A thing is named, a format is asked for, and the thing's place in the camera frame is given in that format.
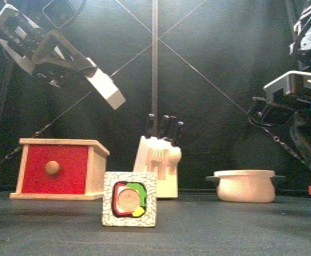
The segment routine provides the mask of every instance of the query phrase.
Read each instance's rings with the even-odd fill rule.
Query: red panel
[[[21,193],[84,194],[87,146],[29,145]],[[56,161],[61,170],[49,175],[45,164]]]

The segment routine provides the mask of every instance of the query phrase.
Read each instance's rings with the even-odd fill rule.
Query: wooden box
[[[108,150],[95,140],[20,139],[23,155],[11,199],[103,197]]]

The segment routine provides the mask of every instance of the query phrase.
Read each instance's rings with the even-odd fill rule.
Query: metal pole
[[[153,130],[152,135],[156,136],[157,133],[157,0],[152,0],[152,101],[151,101],[151,112],[155,115],[153,119]]]

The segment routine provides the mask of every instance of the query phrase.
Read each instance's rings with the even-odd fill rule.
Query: pot handle
[[[275,175],[270,177],[271,183],[274,187],[279,186],[283,182],[286,182],[286,176]]]
[[[215,177],[215,176],[207,176],[206,181],[211,181],[214,183],[214,185],[218,187],[220,178]]]

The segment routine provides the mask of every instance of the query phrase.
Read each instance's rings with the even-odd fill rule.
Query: knife block
[[[156,197],[178,198],[178,163],[182,158],[179,147],[155,137],[141,136],[133,172],[156,172]]]
[[[103,197],[108,150],[95,140],[20,139],[23,155],[11,199]]]

